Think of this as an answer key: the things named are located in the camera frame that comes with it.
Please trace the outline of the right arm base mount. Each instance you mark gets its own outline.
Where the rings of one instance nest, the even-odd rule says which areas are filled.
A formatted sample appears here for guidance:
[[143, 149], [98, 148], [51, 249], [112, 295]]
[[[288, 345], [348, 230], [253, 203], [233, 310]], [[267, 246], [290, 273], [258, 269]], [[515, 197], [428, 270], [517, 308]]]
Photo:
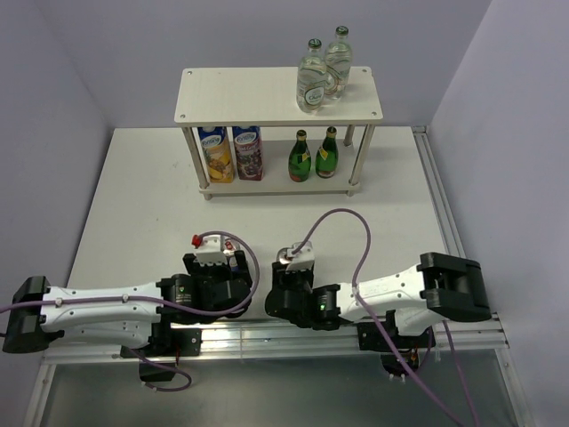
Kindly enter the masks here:
[[[397, 350], [405, 363], [416, 372], [426, 361], [427, 356], [436, 346], [434, 331], [431, 327], [418, 336], [401, 336], [395, 326], [387, 321], [382, 322]], [[362, 351], [374, 351], [381, 354], [381, 364], [389, 375], [406, 375], [399, 358], [393, 353], [373, 322], [357, 324], [359, 349]]]

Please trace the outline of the silver blue energy can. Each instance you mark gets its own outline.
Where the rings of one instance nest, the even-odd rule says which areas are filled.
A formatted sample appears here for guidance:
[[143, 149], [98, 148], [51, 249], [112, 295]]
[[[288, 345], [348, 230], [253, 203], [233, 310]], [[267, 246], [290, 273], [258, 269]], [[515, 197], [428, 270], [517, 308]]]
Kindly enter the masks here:
[[293, 249], [291, 247], [284, 247], [277, 252], [276, 260], [282, 265], [290, 264], [293, 260]]
[[237, 271], [239, 266], [236, 259], [236, 251], [240, 250], [240, 245], [232, 238], [224, 238], [223, 247], [223, 253], [226, 256], [228, 266], [231, 270]]

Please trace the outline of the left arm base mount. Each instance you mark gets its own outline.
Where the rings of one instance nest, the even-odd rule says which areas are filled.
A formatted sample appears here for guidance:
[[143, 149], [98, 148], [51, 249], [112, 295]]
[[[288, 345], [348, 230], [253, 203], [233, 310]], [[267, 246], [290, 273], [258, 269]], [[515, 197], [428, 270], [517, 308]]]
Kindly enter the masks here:
[[165, 342], [153, 342], [143, 349], [132, 350], [122, 346], [120, 358], [134, 359], [139, 363], [138, 373], [143, 386], [156, 392], [184, 391], [193, 380], [190, 374], [180, 369], [180, 358], [200, 354], [202, 330], [173, 329], [165, 337]]

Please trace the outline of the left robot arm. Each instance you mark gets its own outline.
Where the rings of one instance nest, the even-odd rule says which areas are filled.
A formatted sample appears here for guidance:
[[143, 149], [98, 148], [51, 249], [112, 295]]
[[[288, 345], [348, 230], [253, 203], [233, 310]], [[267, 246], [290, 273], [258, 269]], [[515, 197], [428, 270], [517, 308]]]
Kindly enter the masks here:
[[103, 343], [163, 355], [173, 346], [172, 325], [237, 318], [251, 304], [259, 264], [242, 250], [224, 262], [201, 264], [185, 254], [186, 273], [140, 286], [77, 290], [27, 278], [1, 311], [8, 323], [2, 350], [28, 354], [55, 342]]

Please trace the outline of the clear bottle green cap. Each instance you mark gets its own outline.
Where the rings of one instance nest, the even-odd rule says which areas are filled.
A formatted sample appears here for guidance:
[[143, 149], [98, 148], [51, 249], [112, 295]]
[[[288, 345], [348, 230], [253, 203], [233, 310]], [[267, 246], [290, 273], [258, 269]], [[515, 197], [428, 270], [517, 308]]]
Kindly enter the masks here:
[[319, 39], [310, 39], [308, 52], [298, 66], [296, 102], [299, 109], [306, 113], [320, 109], [325, 98], [327, 67], [321, 49], [322, 42]]
[[352, 47], [348, 41], [349, 29], [339, 26], [335, 29], [335, 39], [325, 49], [327, 85], [325, 95], [339, 99], [346, 89], [353, 61]]

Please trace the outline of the green glass bottle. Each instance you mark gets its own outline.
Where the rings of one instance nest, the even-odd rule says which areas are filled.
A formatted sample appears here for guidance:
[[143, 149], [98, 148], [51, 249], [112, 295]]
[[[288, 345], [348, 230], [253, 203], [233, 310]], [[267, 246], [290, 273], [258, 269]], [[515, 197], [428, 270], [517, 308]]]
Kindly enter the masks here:
[[339, 156], [336, 135], [337, 129], [334, 126], [329, 126], [318, 149], [315, 169], [320, 178], [331, 178], [336, 172]]
[[288, 173], [295, 182], [303, 182], [309, 178], [311, 171], [311, 155], [307, 144], [307, 133], [299, 130], [296, 133], [296, 142], [289, 154]]

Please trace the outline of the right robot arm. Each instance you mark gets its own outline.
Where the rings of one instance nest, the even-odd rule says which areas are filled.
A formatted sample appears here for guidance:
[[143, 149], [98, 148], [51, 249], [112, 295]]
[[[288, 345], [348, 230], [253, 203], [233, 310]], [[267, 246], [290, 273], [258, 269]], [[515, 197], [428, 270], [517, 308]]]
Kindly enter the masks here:
[[492, 317], [478, 262], [440, 253], [425, 253], [407, 270], [361, 282], [314, 287], [314, 270], [293, 262], [272, 265], [272, 287], [265, 311], [300, 328], [336, 330], [369, 316], [385, 317], [385, 336], [402, 347], [430, 326], [449, 319], [477, 323]]

